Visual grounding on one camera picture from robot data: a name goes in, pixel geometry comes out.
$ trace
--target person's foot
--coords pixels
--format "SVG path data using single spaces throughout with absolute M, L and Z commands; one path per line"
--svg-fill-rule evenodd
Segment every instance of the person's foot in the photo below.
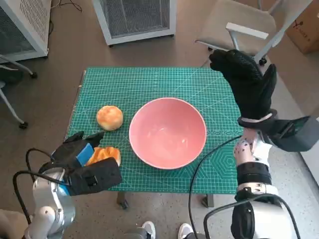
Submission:
M 144 222 L 143 225 L 142 225 L 142 228 L 144 228 L 148 234 L 151 235 L 151 239 L 155 239 L 155 225 L 154 223 L 150 222 L 150 221 L 147 221 L 147 222 Z
M 188 234 L 193 232 L 193 228 L 191 228 L 190 224 L 183 223 L 178 230 L 178 239 L 184 239 Z

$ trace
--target table leg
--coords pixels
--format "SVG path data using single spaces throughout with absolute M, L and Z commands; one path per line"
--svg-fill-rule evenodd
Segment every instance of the table leg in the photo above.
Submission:
M 116 202 L 118 205 L 120 205 L 123 208 L 123 210 L 126 210 L 127 208 L 129 208 L 129 204 L 125 199 L 125 192 L 124 191 L 118 192 L 118 197 L 116 199 Z
M 207 194 L 202 200 L 202 205 L 204 205 L 207 208 L 214 207 L 214 195 L 213 194 Z

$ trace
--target cutting mat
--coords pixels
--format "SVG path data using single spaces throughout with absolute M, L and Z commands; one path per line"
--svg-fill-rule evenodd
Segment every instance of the cutting mat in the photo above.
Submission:
M 204 117 L 207 141 L 202 154 L 190 165 L 176 170 L 156 169 L 139 160 L 129 143 L 129 126 L 136 111 L 148 101 L 176 97 L 194 105 Z M 118 147 L 123 183 L 114 191 L 187 193 L 200 159 L 222 142 L 242 134 L 237 124 L 239 110 L 231 89 L 219 72 L 210 68 L 119 68 L 93 67 L 85 72 L 68 135 L 83 130 L 86 135 L 101 131 L 96 112 L 116 105 L 124 113 L 122 127 L 106 132 L 101 146 Z M 195 193 L 235 193 L 234 142 L 203 164 L 194 185 Z

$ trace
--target bowl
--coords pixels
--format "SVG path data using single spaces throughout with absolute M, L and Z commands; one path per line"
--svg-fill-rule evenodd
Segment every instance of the bowl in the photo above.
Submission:
M 176 98 L 160 98 L 142 106 L 129 130 L 134 153 L 160 169 L 191 163 L 202 152 L 206 136 L 205 121 L 198 110 Z

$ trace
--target bread roll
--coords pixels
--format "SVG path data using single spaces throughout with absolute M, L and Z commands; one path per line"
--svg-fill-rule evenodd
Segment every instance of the bread roll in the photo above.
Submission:
M 113 147 L 106 147 L 106 148 L 94 148 L 94 153 L 89 159 L 89 161 L 85 164 L 85 166 L 88 166 L 92 163 L 99 162 L 103 159 L 107 159 L 109 157 L 115 158 L 115 161 L 117 162 L 118 166 L 121 164 L 121 154 L 118 148 Z
M 96 120 L 104 130 L 116 130 L 123 124 L 123 113 L 116 106 L 103 106 L 97 112 Z

